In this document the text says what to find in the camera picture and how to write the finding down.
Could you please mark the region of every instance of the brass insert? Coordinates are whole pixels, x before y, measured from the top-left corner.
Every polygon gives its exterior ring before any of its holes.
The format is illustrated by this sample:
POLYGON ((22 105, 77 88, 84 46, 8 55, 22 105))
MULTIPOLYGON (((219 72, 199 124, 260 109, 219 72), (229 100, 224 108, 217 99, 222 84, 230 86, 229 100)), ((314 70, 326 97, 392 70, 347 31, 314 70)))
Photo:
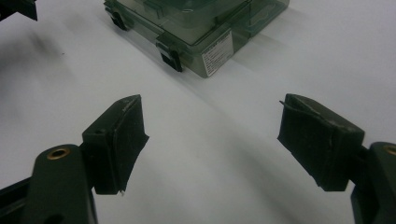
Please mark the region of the brass insert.
POLYGON ((396 146, 385 146, 385 150, 389 154, 392 154, 393 156, 396 156, 396 146))

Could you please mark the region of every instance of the plastic box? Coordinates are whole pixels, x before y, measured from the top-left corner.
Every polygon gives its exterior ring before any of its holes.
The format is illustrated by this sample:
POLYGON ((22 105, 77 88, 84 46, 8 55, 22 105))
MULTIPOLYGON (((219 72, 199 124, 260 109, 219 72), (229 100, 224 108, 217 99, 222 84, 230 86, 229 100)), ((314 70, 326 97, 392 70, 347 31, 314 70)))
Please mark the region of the plastic box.
POLYGON ((201 77, 225 62, 289 5, 289 0, 106 0, 122 30, 155 44, 163 61, 201 77))

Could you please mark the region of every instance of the white label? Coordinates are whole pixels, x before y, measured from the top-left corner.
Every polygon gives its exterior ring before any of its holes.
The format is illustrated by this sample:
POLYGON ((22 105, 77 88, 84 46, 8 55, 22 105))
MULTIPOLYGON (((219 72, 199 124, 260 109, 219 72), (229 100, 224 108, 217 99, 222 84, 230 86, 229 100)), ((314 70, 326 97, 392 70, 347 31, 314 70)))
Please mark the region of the white label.
POLYGON ((202 54, 207 75, 211 77, 231 57, 233 57, 233 35, 229 31, 202 54))

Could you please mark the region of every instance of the clear plastic box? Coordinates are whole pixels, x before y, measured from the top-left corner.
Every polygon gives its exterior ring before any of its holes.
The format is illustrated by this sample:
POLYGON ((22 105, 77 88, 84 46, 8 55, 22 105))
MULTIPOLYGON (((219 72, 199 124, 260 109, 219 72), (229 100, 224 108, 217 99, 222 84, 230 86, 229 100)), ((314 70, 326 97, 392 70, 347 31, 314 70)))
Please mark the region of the clear plastic box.
POLYGON ((289 0, 106 0, 122 30, 155 44, 163 61, 212 76, 251 37, 289 5, 289 0))

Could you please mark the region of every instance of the white surface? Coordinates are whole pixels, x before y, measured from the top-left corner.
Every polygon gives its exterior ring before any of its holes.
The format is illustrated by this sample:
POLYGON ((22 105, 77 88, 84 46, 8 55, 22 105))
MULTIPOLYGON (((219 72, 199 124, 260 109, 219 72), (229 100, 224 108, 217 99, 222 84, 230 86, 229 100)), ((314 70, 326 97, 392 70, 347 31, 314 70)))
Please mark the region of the white surface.
POLYGON ((141 94, 148 144, 126 194, 95 196, 100 223, 353 223, 276 140, 288 92, 396 142, 396 2, 292 0, 209 79, 179 74, 101 1, 39 0, 39 22, 0 22, 0 188, 141 94))

